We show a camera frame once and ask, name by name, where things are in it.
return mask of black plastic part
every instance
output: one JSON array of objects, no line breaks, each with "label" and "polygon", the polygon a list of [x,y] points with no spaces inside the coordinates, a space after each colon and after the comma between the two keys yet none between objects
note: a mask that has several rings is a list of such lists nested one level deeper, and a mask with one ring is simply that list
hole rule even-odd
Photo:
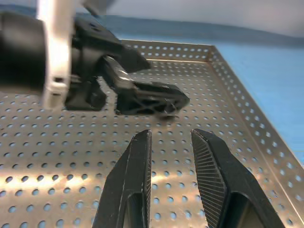
[{"label": "black plastic part", "polygon": [[117,93],[116,114],[172,115],[190,101],[177,86],[141,83],[126,78],[121,66],[110,58],[105,59],[100,72],[108,86]]},{"label": "black plastic part", "polygon": [[73,91],[69,91],[69,99],[66,100],[68,110],[102,109],[106,95],[100,86],[95,86],[95,92],[91,94],[87,84],[97,82],[105,56],[113,57],[127,72],[150,68],[147,60],[136,50],[123,46],[119,39],[96,22],[76,19],[72,46],[72,74],[78,76],[79,82],[71,85]]},{"label": "black plastic part", "polygon": [[136,134],[106,178],[93,228],[148,228],[151,131]]},{"label": "black plastic part", "polygon": [[209,228],[239,227],[236,224],[247,204],[252,205],[262,227],[284,227],[255,177],[231,154],[222,139],[195,129],[192,145]]},{"label": "black plastic part", "polygon": [[71,82],[66,99],[67,110],[100,111],[106,103],[106,94],[97,79],[89,82]]},{"label": "black plastic part", "polygon": [[42,22],[16,13],[0,13],[1,90],[16,88],[17,93],[41,93],[45,58]]},{"label": "black plastic part", "polygon": [[190,99],[174,85],[134,82],[133,89],[117,92],[116,113],[124,115],[170,115],[178,113]]}]

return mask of perforated sheet metal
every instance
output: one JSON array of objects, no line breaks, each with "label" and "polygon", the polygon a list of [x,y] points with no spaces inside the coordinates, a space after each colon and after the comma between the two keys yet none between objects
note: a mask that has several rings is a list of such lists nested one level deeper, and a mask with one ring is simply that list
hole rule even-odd
[{"label": "perforated sheet metal", "polygon": [[90,227],[105,178],[131,137],[152,129],[151,228],[207,225],[190,130],[222,137],[255,175],[286,227],[303,227],[303,169],[213,46],[124,41],[152,61],[139,81],[178,85],[190,104],[174,120],[50,112],[38,98],[0,95],[0,227]]}]

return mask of ridged surface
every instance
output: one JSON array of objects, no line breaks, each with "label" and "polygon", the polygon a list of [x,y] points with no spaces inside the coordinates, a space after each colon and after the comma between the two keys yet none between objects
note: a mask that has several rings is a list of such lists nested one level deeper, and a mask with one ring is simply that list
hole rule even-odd
[{"label": "ridged surface", "polygon": [[148,221],[148,227],[150,224],[150,206],[151,206],[151,153],[149,153],[148,157],[148,170],[147,170],[147,180],[146,180],[146,208],[147,208],[147,221]]},{"label": "ridged surface", "polygon": [[224,204],[226,185],[207,143],[195,131],[192,143],[199,193],[206,219],[210,228],[216,228]]}]

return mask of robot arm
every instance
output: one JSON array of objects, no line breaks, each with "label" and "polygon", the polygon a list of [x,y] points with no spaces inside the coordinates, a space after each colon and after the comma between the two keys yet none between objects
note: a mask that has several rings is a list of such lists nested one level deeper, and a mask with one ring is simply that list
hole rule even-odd
[{"label": "robot arm", "polygon": [[[99,1],[85,1],[89,11]],[[1,91],[40,94],[46,109],[99,111],[106,95],[99,77],[117,93],[117,114],[178,112],[189,102],[176,86],[132,81],[128,73],[150,68],[135,49],[99,23],[74,19],[74,1],[41,0],[37,19],[1,15]]]}]

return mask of white plastic mount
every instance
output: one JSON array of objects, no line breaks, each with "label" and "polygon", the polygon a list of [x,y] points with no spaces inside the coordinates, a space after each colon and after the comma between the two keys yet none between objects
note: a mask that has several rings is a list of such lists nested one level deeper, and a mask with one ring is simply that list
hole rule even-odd
[{"label": "white plastic mount", "polygon": [[44,22],[46,39],[46,79],[42,104],[45,109],[61,109],[71,77],[71,39],[74,0],[38,0],[37,19]]}]

